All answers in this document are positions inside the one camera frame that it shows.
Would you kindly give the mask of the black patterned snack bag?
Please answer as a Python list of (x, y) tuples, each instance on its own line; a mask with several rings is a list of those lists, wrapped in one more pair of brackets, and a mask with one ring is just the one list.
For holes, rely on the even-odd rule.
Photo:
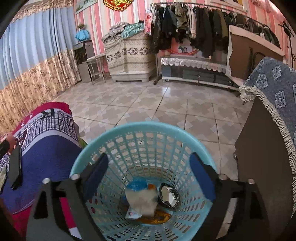
[(158, 204), (164, 208), (175, 210), (180, 204), (177, 190), (170, 184), (162, 183), (159, 186)]

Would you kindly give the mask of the white paper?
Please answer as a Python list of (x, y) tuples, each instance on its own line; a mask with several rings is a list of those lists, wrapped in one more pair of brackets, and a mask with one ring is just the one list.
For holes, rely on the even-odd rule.
[(132, 211), (141, 216), (154, 216), (158, 205), (158, 192), (154, 189), (125, 190), (125, 197)]

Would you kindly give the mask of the blue plastic bag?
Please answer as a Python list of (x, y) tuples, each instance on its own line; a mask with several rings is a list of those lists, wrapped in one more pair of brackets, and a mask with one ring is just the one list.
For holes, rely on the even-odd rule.
[(147, 180), (144, 177), (135, 177), (130, 183), (128, 183), (128, 185), (126, 186), (126, 189), (129, 189), (135, 192), (146, 190), (148, 189)]

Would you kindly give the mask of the black flat case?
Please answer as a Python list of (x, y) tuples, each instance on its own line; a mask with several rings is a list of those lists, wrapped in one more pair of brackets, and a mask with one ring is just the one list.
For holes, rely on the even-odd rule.
[(23, 174), (22, 174), (22, 149), (17, 145), (10, 155), (9, 162), (9, 184), (12, 190), (16, 190), (22, 185)]

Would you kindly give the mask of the striped plaid blanket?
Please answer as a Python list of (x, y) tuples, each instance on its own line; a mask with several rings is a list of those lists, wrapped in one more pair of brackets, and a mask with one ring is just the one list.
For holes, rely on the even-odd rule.
[(67, 179), (82, 148), (79, 144), (72, 111), (65, 102), (47, 102), (29, 113), (10, 137), (21, 148), (22, 183), (13, 189), (9, 182), (9, 155), (1, 159), (1, 201), (21, 238), (34, 198), (42, 180)]

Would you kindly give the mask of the teal plastic waste basket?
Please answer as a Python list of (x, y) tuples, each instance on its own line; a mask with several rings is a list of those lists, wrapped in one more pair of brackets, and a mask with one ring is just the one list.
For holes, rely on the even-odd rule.
[[(107, 155), (107, 172), (86, 202), (106, 240), (192, 240), (212, 206), (191, 170), (192, 153), (205, 164), (216, 166), (204, 145), (181, 128), (154, 121), (128, 123), (89, 142), (76, 158), (71, 174), (81, 173), (101, 154)], [(180, 204), (170, 211), (167, 222), (148, 225), (125, 218), (125, 188), (137, 177), (156, 186), (170, 184), (177, 190)]]

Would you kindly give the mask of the blue floral fringed cloth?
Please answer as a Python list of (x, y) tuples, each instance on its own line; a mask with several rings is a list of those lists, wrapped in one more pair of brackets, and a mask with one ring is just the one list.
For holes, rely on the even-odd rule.
[(271, 57), (264, 57), (240, 86), (242, 101), (256, 97), (277, 125), (292, 173), (295, 174), (295, 69)]

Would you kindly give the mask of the low tv stand with lace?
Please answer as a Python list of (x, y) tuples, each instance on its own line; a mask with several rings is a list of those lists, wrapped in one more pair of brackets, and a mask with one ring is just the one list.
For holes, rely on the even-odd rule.
[(162, 80), (211, 85), (229, 90), (239, 86), (226, 76), (226, 65), (189, 56), (163, 56), (161, 61)]

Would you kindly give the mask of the blue floral curtain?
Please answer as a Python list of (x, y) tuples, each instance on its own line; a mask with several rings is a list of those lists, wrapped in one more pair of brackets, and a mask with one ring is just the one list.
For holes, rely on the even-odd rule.
[(1, 133), (81, 80), (73, 1), (23, 6), (1, 37)]

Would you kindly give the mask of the small metal stool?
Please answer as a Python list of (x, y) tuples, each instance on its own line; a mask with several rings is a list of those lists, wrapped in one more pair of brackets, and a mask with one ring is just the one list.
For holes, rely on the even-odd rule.
[(106, 54), (100, 54), (88, 58), (84, 63), (87, 65), (91, 83), (94, 84), (98, 79), (105, 80), (105, 70), (104, 70), (104, 60), (106, 59)]

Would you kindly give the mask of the water dispenser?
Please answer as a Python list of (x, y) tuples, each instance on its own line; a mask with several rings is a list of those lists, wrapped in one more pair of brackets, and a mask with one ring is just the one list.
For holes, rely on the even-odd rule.
[(75, 39), (78, 41), (74, 45), (74, 54), (82, 82), (91, 82), (90, 71), (88, 70), (87, 59), (94, 56), (93, 42), (90, 33), (86, 30), (85, 24), (77, 26), (78, 32)]

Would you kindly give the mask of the clothes rack with garments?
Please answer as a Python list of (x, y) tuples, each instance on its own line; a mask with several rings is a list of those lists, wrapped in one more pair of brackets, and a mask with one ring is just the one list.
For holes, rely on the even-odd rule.
[(226, 65), (230, 25), (281, 48), (269, 26), (235, 11), (205, 4), (175, 3), (153, 5), (150, 12), (151, 48), (155, 53), (163, 52), (163, 56), (189, 56)]

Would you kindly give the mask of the pile of clothes on cabinet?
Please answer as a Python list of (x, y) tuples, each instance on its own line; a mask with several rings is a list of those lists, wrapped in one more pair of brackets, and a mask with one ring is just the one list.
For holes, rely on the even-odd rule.
[(103, 43), (110, 42), (116, 38), (130, 38), (138, 33), (144, 31), (144, 22), (130, 24), (127, 22), (118, 22), (116, 25), (113, 25), (107, 34), (105, 34), (101, 41)]

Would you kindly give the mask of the landscape wall poster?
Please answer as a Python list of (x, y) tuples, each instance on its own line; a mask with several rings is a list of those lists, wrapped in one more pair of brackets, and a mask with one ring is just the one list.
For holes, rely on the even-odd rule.
[(82, 11), (84, 11), (85, 9), (87, 9), (88, 7), (96, 4), (98, 2), (98, 0), (80, 0), (77, 1), (77, 3), (75, 4), (75, 13), (78, 14)]

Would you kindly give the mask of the red heart wall decoration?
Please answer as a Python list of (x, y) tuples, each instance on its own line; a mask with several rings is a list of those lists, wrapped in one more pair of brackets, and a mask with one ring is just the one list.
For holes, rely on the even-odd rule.
[(103, 3), (114, 11), (124, 11), (133, 3), (133, 0), (103, 0)]

